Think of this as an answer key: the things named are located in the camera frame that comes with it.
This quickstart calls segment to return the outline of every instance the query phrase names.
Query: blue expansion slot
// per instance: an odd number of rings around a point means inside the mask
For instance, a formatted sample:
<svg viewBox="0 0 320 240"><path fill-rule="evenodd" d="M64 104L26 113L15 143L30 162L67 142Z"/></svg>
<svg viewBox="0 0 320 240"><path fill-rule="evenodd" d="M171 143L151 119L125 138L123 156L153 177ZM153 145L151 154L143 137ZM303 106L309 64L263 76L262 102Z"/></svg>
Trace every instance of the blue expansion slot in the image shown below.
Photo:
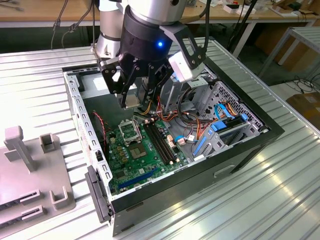
<svg viewBox="0 0 320 240"><path fill-rule="evenodd" d="M141 176L137 176L137 177L135 177L134 179L131 179L131 180L126 181L126 182L123 182L123 183L121 183L121 184L118 185L118 189L123 189L123 188L125 188L125 187L130 186L131 184L136 184L137 182L140 182L140 181L142 181L142 180L145 180L145 179L147 179L147 178L150 178L150 177L154 174L154 172L155 172L156 170L157 170L157 168L155 168L155 169L153 169L153 170L151 170L151 171L149 171L149 172L147 172L147 173L145 173L145 174L143 174L143 175L141 175Z"/></svg>

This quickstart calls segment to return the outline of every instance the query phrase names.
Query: cardboard box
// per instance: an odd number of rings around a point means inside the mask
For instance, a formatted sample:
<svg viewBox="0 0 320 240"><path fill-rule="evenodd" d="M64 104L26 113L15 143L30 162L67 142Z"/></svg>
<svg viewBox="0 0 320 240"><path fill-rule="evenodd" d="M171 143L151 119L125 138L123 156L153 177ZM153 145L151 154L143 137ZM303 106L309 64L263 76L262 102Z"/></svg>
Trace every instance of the cardboard box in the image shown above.
<svg viewBox="0 0 320 240"><path fill-rule="evenodd" d="M296 94L286 102L320 130L320 93Z"/></svg>

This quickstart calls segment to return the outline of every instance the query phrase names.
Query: green circuit board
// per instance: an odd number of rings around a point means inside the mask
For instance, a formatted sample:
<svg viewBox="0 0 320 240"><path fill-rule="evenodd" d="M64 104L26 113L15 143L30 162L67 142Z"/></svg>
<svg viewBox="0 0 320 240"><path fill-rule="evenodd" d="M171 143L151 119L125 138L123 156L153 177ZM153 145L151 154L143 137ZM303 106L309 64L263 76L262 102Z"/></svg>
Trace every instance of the green circuit board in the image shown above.
<svg viewBox="0 0 320 240"><path fill-rule="evenodd" d="M167 135L169 134L165 125L162 121L156 121L155 126L158 130L162 131L162 136L166 144ZM129 146L125 145L125 141L119 129L114 129L113 131L107 132L107 138L109 139L109 161L108 165L111 169L113 178L109 183L111 193L113 195L120 194L131 188L138 187L140 184L146 183L151 179L155 179L171 171L177 170L188 162L184 154L175 147L171 149L172 154L175 158L179 159L179 162L173 162L173 164L165 165L154 147L152 141L150 140L148 134L145 131L145 126L141 123L138 125L141 133L140 143L131 143ZM126 187L121 187L121 184L128 184L133 179L143 178L138 182L134 182Z"/></svg>

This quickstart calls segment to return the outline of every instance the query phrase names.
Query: yellow wire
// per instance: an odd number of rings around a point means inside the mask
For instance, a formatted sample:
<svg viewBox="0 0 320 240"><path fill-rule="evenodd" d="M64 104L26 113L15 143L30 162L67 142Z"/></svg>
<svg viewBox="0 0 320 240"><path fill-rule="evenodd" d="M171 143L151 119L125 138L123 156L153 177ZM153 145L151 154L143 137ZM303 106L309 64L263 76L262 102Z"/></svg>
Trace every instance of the yellow wire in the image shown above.
<svg viewBox="0 0 320 240"><path fill-rule="evenodd" d="M140 113L141 115L146 115L150 111L151 103L152 103L152 101L150 100L148 108L143 113Z"/></svg>

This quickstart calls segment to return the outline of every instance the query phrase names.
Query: ram slot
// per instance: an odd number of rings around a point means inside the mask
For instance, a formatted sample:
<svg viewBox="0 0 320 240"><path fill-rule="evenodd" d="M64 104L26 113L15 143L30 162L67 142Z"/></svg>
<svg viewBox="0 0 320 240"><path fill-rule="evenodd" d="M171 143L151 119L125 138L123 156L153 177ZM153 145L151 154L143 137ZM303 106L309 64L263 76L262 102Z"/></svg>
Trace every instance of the ram slot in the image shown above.
<svg viewBox="0 0 320 240"><path fill-rule="evenodd" d="M155 125L151 125L151 130L153 131L153 133L156 136L156 139L159 139L160 144L162 145L164 152L166 154L166 156L173 161L175 159L175 156L173 155L173 153L171 152L168 144L166 143L166 141L163 139L163 137L161 136L158 128Z"/></svg>
<svg viewBox="0 0 320 240"><path fill-rule="evenodd" d="M163 140L162 136L159 133L159 130L154 125L146 125L145 131L148 134L151 142L153 143L156 151L159 153L162 162L165 165L168 165L170 161L173 161L174 155L170 151L167 143Z"/></svg>

